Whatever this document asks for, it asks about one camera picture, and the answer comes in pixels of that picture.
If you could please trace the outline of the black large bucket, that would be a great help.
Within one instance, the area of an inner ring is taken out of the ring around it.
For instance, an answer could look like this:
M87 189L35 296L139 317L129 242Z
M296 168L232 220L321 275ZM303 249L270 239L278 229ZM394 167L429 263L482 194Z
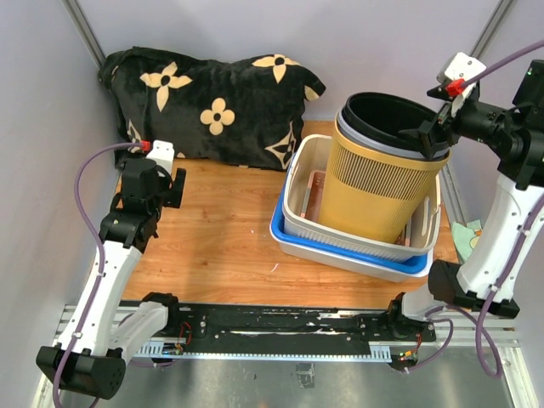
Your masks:
M436 113L424 105L387 93L351 95L342 109L347 124L378 142L401 148L399 128L408 121L432 121Z

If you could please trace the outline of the yellow slatted basket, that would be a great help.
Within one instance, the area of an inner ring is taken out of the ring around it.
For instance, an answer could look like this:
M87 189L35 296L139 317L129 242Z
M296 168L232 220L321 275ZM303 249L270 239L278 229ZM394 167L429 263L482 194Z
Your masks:
M450 153L439 161L391 156L346 139L335 123L318 222L392 243L449 158Z

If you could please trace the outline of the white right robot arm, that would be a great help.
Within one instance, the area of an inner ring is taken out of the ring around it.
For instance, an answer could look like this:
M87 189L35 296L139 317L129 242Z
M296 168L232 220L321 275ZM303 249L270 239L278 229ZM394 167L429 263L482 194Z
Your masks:
M454 59L440 86L428 95L445 105L418 129L429 152L439 142L454 145L465 137L486 145L499 158L496 194L479 244L468 260L435 260L428 282L391 301L385 318L387 334L396 340L423 327L430 315L449 305L513 319L519 306L513 288L543 225L543 62L530 62L513 97L503 109L479 99L479 82L496 67L474 77L461 77Z

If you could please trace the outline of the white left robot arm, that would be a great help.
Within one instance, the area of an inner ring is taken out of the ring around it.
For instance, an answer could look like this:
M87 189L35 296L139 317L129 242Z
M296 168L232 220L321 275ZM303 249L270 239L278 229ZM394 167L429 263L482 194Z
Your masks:
M95 402L111 399L144 343L157 332L170 337L182 326L177 297L158 292L113 325L129 277L150 239L158 236L162 209L181 205L186 172L173 162L156 154L127 160L109 213L91 230L97 252L76 310L56 344L41 347L36 357L52 383L55 407L62 405L64 391Z

